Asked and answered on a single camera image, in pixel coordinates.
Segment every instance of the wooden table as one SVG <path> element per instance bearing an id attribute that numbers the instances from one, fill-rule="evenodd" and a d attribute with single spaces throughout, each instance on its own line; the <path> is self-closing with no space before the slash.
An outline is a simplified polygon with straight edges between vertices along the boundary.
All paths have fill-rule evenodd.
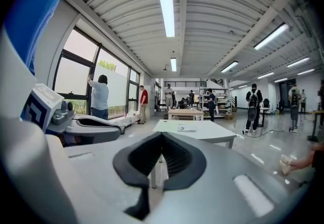
<path id="1" fill-rule="evenodd" d="M 204 112 L 198 111 L 196 109 L 170 109 L 168 111 L 169 114 L 169 120 L 172 120 L 172 115 L 186 115 L 186 116 L 192 116 L 193 120 L 195 120 L 195 116 L 201 116 L 201 120 L 204 120 Z"/>
<path id="2" fill-rule="evenodd" d="M 319 114 L 323 114 L 324 110 L 318 110 L 318 111 L 309 111 L 307 113 L 311 113 L 311 114 L 315 114 L 315 120 L 314 120 L 314 127 L 313 127 L 313 133 L 311 136 L 307 136 L 307 139 L 309 141 L 314 141 L 314 142 L 318 142 L 317 137 L 315 136 L 315 130 L 316 130 L 316 124 L 317 124 L 317 116 Z"/>
<path id="3" fill-rule="evenodd" d="M 180 132 L 178 131 L 178 124 L 194 125 L 196 131 Z M 172 132 L 212 144 L 226 142 L 226 146 L 229 149 L 232 148 L 234 138 L 236 137 L 235 133 L 211 121 L 160 120 L 153 131 Z M 152 188 L 156 188 L 155 167 L 151 172 L 151 186 Z"/>
<path id="4" fill-rule="evenodd" d="M 261 108 L 260 108 L 260 111 L 261 111 L 261 110 L 263 110 L 263 113 L 262 113 L 262 125 L 259 124 L 259 125 L 258 125 L 259 127 L 263 127 L 263 126 L 264 126 L 264 115 L 265 115 L 265 112 L 266 112 L 266 111 L 270 110 L 270 108 L 268 108 L 268 107 L 261 107 Z"/>

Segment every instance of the large window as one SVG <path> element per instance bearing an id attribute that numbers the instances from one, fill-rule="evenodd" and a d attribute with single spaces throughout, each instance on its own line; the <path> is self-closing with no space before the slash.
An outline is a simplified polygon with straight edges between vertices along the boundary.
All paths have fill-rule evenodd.
<path id="1" fill-rule="evenodd" d="M 100 75 L 107 76 L 108 80 L 108 117 L 117 117 L 126 113 L 126 93 L 128 66 L 114 58 L 108 51 L 101 49 L 99 52 L 94 81 Z"/>
<path id="2" fill-rule="evenodd" d="M 128 87 L 128 111 L 138 110 L 138 90 L 139 90 L 140 76 L 139 74 L 131 69 L 130 82 Z"/>
<path id="3" fill-rule="evenodd" d="M 92 88 L 87 78 L 94 74 L 108 79 L 108 118 L 138 110 L 140 75 L 101 44 L 75 28 L 61 53 L 53 89 L 73 103 L 78 114 L 89 114 Z"/>

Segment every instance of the man in red shirt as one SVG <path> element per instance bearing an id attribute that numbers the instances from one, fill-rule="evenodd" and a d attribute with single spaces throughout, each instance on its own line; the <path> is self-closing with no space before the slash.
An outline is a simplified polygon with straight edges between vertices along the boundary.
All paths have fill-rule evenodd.
<path id="1" fill-rule="evenodd" d="M 140 122 L 138 124 L 144 124 L 146 122 L 145 110 L 148 103 L 148 94 L 142 85 L 140 86 L 140 91 L 142 91 L 142 96 L 140 100 Z"/>

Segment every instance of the paper on table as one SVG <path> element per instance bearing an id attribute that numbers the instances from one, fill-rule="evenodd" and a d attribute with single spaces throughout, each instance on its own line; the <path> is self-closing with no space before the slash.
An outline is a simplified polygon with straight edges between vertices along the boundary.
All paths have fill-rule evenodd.
<path id="1" fill-rule="evenodd" d="M 178 131 L 180 131 L 180 132 L 196 132 L 196 128 L 193 125 L 178 124 Z"/>

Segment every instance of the ceiling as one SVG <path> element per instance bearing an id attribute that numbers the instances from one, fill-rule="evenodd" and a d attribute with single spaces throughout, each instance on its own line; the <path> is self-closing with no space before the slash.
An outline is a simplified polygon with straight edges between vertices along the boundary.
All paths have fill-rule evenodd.
<path id="1" fill-rule="evenodd" d="M 278 79 L 321 69 L 303 0 L 279 0 L 279 6 L 276 0 L 174 0 L 173 38 L 166 38 L 159 0 L 83 2 L 115 33 L 112 41 L 122 41 L 144 68 L 160 77 L 247 80 L 275 72 L 271 78 Z M 283 22 L 289 30 L 262 49 L 253 48 Z M 287 68 L 306 56 L 310 57 L 307 63 Z M 171 57 L 177 58 L 177 72 L 171 72 Z M 233 61 L 239 62 L 233 71 L 220 73 Z"/>

